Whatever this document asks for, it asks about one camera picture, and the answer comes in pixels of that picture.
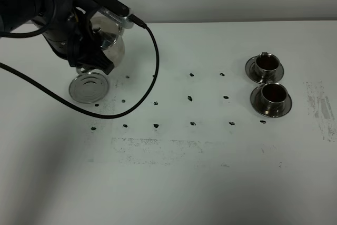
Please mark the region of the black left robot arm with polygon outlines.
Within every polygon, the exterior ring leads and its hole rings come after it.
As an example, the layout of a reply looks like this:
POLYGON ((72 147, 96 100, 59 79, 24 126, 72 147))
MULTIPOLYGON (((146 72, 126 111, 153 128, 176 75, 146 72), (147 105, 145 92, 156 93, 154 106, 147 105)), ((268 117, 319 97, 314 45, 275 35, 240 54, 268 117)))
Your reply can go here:
POLYGON ((42 34, 54 54, 71 67, 109 74, 115 64, 103 53, 90 21, 98 9, 93 0, 1 0, 1 31, 11 32, 27 21, 42 28, 54 16, 42 34))

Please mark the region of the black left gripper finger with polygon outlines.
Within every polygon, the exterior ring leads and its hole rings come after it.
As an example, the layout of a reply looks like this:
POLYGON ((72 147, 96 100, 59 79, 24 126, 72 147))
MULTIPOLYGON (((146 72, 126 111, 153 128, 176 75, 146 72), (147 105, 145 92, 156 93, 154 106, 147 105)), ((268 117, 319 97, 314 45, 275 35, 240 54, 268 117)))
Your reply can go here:
POLYGON ((97 69, 110 74, 114 64, 101 49, 101 41, 97 38, 84 38, 80 41, 76 67, 83 69, 97 69))

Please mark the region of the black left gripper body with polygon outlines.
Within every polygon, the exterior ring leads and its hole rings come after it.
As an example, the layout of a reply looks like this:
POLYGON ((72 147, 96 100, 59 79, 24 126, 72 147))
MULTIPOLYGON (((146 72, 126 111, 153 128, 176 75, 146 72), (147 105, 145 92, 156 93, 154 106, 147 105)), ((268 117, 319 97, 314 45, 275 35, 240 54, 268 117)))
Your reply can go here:
POLYGON ((53 52, 71 67, 92 66, 91 23, 78 0, 57 0, 55 21, 43 33, 53 52))

